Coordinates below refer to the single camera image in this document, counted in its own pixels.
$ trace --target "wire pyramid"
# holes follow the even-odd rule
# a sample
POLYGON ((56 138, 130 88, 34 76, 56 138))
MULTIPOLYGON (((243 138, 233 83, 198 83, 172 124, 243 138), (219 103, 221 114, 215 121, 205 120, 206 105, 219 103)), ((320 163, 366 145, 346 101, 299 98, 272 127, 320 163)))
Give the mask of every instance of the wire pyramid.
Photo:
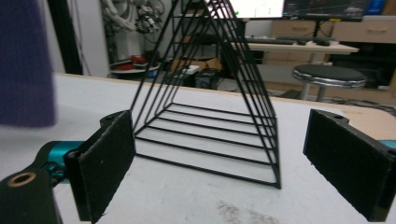
POLYGON ((163 58, 173 57, 175 69, 166 69, 159 82, 162 63, 147 83, 150 60, 131 105, 136 155, 280 189, 276 113, 241 25, 228 0, 173 1, 154 52, 166 46, 163 58), (173 35, 165 41, 170 30, 173 35), (203 34, 216 38, 223 61, 234 71, 242 111, 221 109, 221 102, 205 104, 213 98, 183 98, 180 84, 207 41, 203 34))

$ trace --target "stain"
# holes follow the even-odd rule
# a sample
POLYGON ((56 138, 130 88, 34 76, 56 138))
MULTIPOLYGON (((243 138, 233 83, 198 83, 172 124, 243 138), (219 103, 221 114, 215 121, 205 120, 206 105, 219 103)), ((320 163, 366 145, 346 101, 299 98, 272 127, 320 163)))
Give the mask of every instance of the stain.
POLYGON ((219 213, 223 216, 226 223, 230 224, 242 224, 239 220, 240 211, 239 208, 232 204, 227 204, 225 202, 219 202, 219 213))
POLYGON ((276 218, 263 215, 256 211, 249 210, 249 214, 249 224, 280 224, 280 222, 276 218))

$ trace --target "black stool seat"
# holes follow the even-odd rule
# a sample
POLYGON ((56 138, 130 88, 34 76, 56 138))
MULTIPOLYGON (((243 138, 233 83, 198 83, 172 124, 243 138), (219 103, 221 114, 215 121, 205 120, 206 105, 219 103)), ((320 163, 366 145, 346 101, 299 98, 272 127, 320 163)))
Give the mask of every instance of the black stool seat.
POLYGON ((307 97, 309 84, 320 86, 318 101, 321 101, 326 87, 358 89, 366 83, 366 77, 356 70, 318 64, 295 66, 293 76, 304 83, 303 100, 307 97))

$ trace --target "stool leg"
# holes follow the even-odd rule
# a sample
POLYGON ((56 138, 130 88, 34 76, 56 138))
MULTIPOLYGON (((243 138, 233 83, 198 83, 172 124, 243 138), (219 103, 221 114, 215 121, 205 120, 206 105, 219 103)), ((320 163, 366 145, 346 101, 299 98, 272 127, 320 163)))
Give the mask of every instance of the stool leg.
POLYGON ((300 93, 300 100, 306 100, 308 98, 308 93, 309 93, 309 83, 304 83, 303 90, 300 93))
POLYGON ((319 93, 318 93, 318 99, 317 102, 320 102, 323 100, 324 92, 326 91, 326 87, 320 86, 319 87, 319 93))

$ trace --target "black pole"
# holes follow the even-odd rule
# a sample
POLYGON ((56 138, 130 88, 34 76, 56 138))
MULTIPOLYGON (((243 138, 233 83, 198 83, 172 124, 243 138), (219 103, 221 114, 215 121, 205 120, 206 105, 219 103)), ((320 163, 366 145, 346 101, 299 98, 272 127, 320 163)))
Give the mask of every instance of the black pole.
POLYGON ((67 0, 48 0, 48 3, 59 49, 64 60, 64 70, 69 74, 83 75, 67 0))

